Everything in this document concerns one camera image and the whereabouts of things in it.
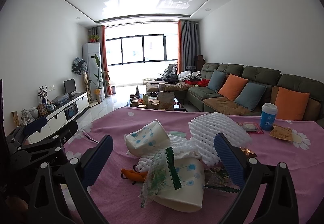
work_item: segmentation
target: blue pillow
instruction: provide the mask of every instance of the blue pillow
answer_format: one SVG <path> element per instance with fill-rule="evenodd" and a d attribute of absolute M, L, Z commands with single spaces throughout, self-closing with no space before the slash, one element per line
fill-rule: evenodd
<path fill-rule="evenodd" d="M 207 85 L 207 88 L 215 92 L 218 92 L 225 77 L 226 77 L 226 72 L 220 72 L 214 70 L 213 75 L 211 76 L 210 81 Z"/>
<path fill-rule="evenodd" d="M 245 85 L 240 95 L 235 99 L 235 103 L 253 111 L 259 103 L 266 86 L 249 82 Z"/>

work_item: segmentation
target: white drawer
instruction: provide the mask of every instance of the white drawer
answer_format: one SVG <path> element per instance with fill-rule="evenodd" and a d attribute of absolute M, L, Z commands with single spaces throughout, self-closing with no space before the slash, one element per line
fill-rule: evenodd
<path fill-rule="evenodd" d="M 40 140 L 43 140 L 47 136 L 52 134 L 50 126 L 48 123 L 40 129 L 40 132 L 36 131 L 31 136 L 29 136 L 30 141 L 34 144 Z"/>
<path fill-rule="evenodd" d="M 53 118 L 50 118 L 47 121 L 47 124 L 50 126 L 51 132 L 55 133 L 66 123 L 66 116 L 64 111 L 59 112 Z"/>
<path fill-rule="evenodd" d="M 82 111 L 82 109 L 84 109 L 88 105 L 89 105 L 89 102 L 88 102 L 88 96 L 87 95 L 85 95 L 81 99 L 77 100 L 77 106 L 78 106 L 78 111 L 79 112 Z"/>

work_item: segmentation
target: metal bolt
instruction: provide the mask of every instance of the metal bolt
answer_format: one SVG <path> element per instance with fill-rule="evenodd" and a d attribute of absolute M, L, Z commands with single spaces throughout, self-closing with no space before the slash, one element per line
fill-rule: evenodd
<path fill-rule="evenodd" d="M 287 168 L 287 165 L 286 165 L 284 162 L 280 162 L 279 166 L 280 166 L 281 168 Z"/>
<path fill-rule="evenodd" d="M 248 161 L 253 165 L 256 165 L 258 163 L 257 159 L 255 159 L 254 157 L 251 157 Z"/>
<path fill-rule="evenodd" d="M 44 162 L 44 163 L 41 164 L 40 167 L 41 167 L 42 169 L 44 169 L 44 168 L 46 168 L 47 166 L 48 166 L 48 163 Z"/>
<path fill-rule="evenodd" d="M 72 164 L 72 165 L 75 165 L 75 164 L 77 164 L 79 162 L 79 159 L 78 158 L 72 158 L 71 160 L 70 160 L 70 164 Z"/>

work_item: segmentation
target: window frame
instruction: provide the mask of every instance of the window frame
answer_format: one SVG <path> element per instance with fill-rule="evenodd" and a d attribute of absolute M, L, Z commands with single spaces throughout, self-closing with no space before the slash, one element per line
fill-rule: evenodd
<path fill-rule="evenodd" d="M 178 34 L 140 34 L 140 35 L 131 35 L 131 36 L 123 36 L 117 38 L 106 39 L 106 41 L 118 40 L 120 39 L 120 48 L 121 48 L 121 63 L 111 64 L 108 66 L 117 66 L 117 65 L 125 65 L 125 64 L 132 64 L 132 63 L 146 63 L 146 62 L 164 62 L 164 61 L 175 61 L 176 59 L 167 59 L 166 58 L 166 36 L 167 35 L 178 35 Z M 145 60 L 145 52 L 144 52 L 144 37 L 145 36 L 163 36 L 163 53 L 164 59 L 160 60 Z M 143 60 L 142 61 L 135 61 L 135 62 L 126 62 L 124 63 L 124 56 L 123 56 L 123 38 L 130 38 L 130 37 L 142 37 L 142 49 L 143 49 Z"/>

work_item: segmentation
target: computer monitor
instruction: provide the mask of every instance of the computer monitor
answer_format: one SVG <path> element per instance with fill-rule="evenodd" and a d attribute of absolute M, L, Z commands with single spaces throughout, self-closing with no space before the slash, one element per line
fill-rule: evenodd
<path fill-rule="evenodd" d="M 69 97 L 72 98 L 73 97 L 72 92 L 77 90 L 74 79 L 64 81 L 64 89 L 65 92 L 69 94 Z"/>

